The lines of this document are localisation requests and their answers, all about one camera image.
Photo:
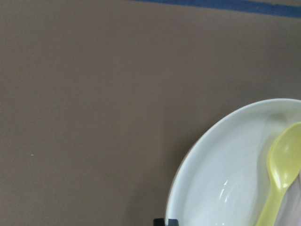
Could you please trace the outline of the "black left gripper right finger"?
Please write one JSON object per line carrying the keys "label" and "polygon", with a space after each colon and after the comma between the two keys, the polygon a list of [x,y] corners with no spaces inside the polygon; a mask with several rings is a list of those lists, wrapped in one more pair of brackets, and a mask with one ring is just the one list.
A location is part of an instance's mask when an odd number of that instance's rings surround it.
{"label": "black left gripper right finger", "polygon": [[179,226],[179,222],[177,219],[169,219],[168,226]]}

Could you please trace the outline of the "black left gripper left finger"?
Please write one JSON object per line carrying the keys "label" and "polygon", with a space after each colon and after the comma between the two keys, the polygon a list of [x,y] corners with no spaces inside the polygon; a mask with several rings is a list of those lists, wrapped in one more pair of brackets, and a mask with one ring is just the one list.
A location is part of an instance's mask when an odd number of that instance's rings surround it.
{"label": "black left gripper left finger", "polygon": [[164,219],[163,218],[155,218],[153,220],[153,226],[164,226]]}

